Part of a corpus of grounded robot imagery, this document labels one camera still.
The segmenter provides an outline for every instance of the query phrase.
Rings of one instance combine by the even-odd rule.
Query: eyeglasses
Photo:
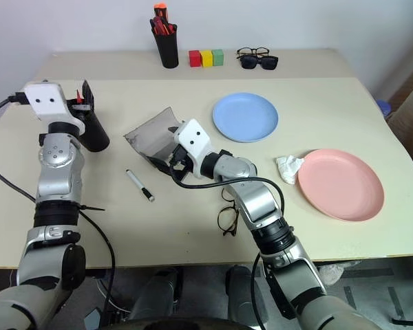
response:
[[[260,64],[265,70],[274,70],[277,67],[278,57],[270,56],[269,49],[265,47],[243,47],[237,51],[237,58],[244,69],[254,69]]]
[[[239,211],[235,207],[235,201],[233,199],[227,199],[223,195],[224,189],[222,189],[222,198],[225,201],[233,203],[232,206],[226,206],[220,210],[218,214],[218,226],[223,231],[223,236],[230,233],[235,236],[237,233],[237,220],[239,219]]]

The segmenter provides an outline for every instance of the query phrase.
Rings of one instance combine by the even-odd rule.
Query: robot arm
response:
[[[196,177],[227,182],[257,176],[249,160],[226,151],[214,153],[208,135],[196,120],[182,124],[175,132],[175,141],[182,151],[174,153],[170,164],[189,157]],[[317,269],[263,182],[233,182],[224,188],[234,197],[260,249],[266,280],[283,317],[296,317],[304,330],[379,329],[344,301],[326,294]]]
[[[17,286],[0,291],[0,329],[45,329],[72,290],[84,280],[85,252],[77,244],[81,237],[77,222],[82,208],[84,165],[81,145],[100,151],[109,140],[104,130],[98,133],[103,140],[106,138],[105,143],[95,145],[85,137],[85,131],[92,133],[94,124],[99,122],[93,113],[93,96],[87,82],[83,84],[83,94],[92,103],[78,116],[80,111],[74,110],[72,101],[66,101],[58,84],[43,82],[25,88],[29,103],[47,124],[48,133],[40,135],[41,174],[34,227],[29,230],[23,249]]]

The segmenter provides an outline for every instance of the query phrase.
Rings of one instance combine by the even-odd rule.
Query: pen holder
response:
[[[174,33],[168,36],[161,36],[159,34],[155,34],[153,30],[151,31],[156,40],[156,45],[158,46],[162,65],[167,69],[173,69],[179,65],[178,41],[176,38],[178,26],[173,24],[173,29]]]

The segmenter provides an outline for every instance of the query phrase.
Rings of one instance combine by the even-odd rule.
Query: crumpled tissue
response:
[[[304,163],[304,159],[289,155],[278,157],[275,161],[277,162],[278,171],[280,172],[283,181],[287,184],[295,184],[298,170]]]

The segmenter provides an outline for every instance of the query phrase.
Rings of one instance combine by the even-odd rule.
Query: beige tabletop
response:
[[[413,163],[370,94],[332,50],[276,54],[284,62],[275,71],[240,69],[230,52],[225,66],[213,68],[189,68],[182,52],[174,71],[163,69],[156,54],[146,52],[57,54],[42,67],[36,79],[60,83],[67,98],[74,97],[81,78],[89,78],[111,144],[101,153],[83,149],[82,202],[106,209],[86,213],[111,240],[118,266],[243,263],[257,254],[243,221],[236,237],[222,236],[216,218],[227,203],[219,188],[184,190],[125,141],[124,134],[168,106],[179,120],[196,118],[217,150],[250,159],[259,176],[281,186],[285,217],[313,260],[413,255]],[[259,94],[275,105],[279,125],[265,140],[240,144],[215,128],[214,104],[239,91]],[[12,105],[0,120],[0,171],[32,194],[40,171],[38,135],[45,130],[29,106]],[[385,203],[375,218],[360,223],[332,219],[313,208],[298,186],[280,179],[276,157],[321,148],[352,153],[377,173]],[[155,195],[153,203],[129,180],[126,168]],[[211,181],[189,177],[187,182]],[[0,267],[18,265],[33,215],[34,205],[0,182]],[[103,240],[84,219],[78,224],[87,266],[107,267]]]

